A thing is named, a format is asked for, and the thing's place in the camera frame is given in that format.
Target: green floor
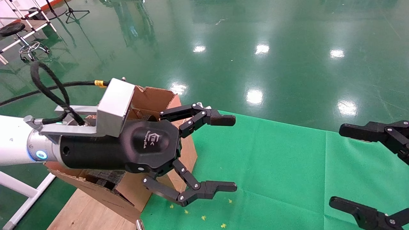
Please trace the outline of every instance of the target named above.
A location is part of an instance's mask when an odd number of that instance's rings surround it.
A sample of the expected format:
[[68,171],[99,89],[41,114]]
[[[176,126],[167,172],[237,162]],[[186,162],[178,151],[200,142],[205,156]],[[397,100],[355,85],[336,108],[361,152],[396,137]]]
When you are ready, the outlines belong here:
[[[171,89],[183,103],[316,129],[407,119],[409,2],[404,0],[73,0],[91,11],[80,24],[53,20],[52,56],[37,52],[63,82],[126,77]],[[0,47],[12,38],[0,41]],[[35,89],[14,47],[0,65],[0,100]],[[68,90],[72,104],[95,105],[96,87]],[[2,115],[50,117],[55,105],[34,96]],[[1,167],[32,186],[41,165]],[[60,180],[18,230],[46,229],[74,188]],[[24,202],[0,187],[0,225]]]

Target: black hose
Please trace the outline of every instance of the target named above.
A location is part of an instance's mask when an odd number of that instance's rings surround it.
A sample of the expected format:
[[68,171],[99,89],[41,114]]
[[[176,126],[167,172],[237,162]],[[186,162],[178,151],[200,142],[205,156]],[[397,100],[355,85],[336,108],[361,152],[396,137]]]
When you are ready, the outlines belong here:
[[[109,84],[108,81],[103,82],[104,86],[108,86],[108,84]],[[95,81],[71,81],[71,82],[63,83],[64,87],[70,87],[70,86],[94,86],[94,85],[95,85]],[[47,89],[49,89],[49,90],[55,90],[57,88],[58,88],[58,86],[47,87]],[[12,103],[14,101],[17,101],[17,100],[20,100],[20,99],[23,99],[23,98],[26,98],[26,97],[29,97],[29,96],[32,96],[32,95],[39,94],[39,93],[41,93],[41,91],[36,90],[36,91],[28,92],[28,93],[23,94],[23,95],[12,97],[10,99],[7,99],[5,101],[0,102],[0,107],[5,106],[7,104],[10,104],[10,103]]]
[[[64,100],[61,100],[59,97],[57,97],[54,93],[51,92],[51,90],[47,89],[45,85],[41,82],[40,80],[40,75],[38,73],[39,68],[42,68],[45,70],[48,74],[48,76],[51,77],[51,79],[55,82],[57,85],[58,89],[61,91],[63,94]],[[60,82],[60,80],[55,76],[54,72],[48,68],[44,63],[35,61],[31,65],[30,68],[30,74],[31,74],[31,79],[33,80],[34,85],[37,86],[38,90],[40,90],[45,96],[50,98],[52,101],[54,101],[57,105],[61,106],[64,109],[64,113],[56,118],[45,118],[43,119],[43,124],[52,124],[56,122],[61,122],[67,114],[70,114],[71,117],[78,123],[78,125],[82,126],[85,124],[84,119],[78,113],[76,113],[71,107],[70,107],[70,98],[67,94],[67,91],[65,90],[63,84]]]

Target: cardboard box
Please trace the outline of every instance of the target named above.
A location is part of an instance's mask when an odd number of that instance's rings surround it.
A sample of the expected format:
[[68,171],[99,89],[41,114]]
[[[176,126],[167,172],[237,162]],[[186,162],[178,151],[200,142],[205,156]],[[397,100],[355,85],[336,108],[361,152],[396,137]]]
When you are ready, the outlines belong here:
[[[169,90],[135,86],[132,110],[128,119],[140,119],[144,115],[159,117],[160,111],[177,106],[181,106],[179,96]],[[173,122],[173,124],[179,127],[183,122],[184,120],[181,120]],[[192,137],[182,139],[182,152],[179,160],[189,171],[193,171],[196,159],[197,154]],[[58,162],[47,162],[45,165],[52,174],[61,180],[81,189],[133,223],[139,218],[151,196],[151,192],[142,185],[144,174],[119,172],[119,182],[112,184],[111,182],[101,183],[94,177],[89,176],[89,170],[87,169],[67,169]],[[177,175],[175,170],[170,171],[165,176],[158,177],[157,180],[179,192],[186,189],[184,181]]]

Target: green mat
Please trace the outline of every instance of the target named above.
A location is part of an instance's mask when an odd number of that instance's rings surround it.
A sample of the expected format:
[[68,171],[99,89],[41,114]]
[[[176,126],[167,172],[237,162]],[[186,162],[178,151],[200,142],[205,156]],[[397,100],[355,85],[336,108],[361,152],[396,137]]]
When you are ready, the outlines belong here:
[[329,207],[331,196],[388,214],[409,207],[409,167],[380,143],[243,115],[236,120],[193,134],[193,175],[234,181],[238,190],[187,207],[153,195],[142,213],[147,230],[358,230],[351,215]]

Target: black stool seat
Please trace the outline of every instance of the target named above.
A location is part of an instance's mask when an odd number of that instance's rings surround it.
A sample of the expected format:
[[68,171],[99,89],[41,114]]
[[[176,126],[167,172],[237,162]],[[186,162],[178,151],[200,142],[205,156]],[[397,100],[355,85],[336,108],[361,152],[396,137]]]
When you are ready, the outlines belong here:
[[0,29],[0,36],[7,37],[22,31],[24,28],[24,23],[10,23]]

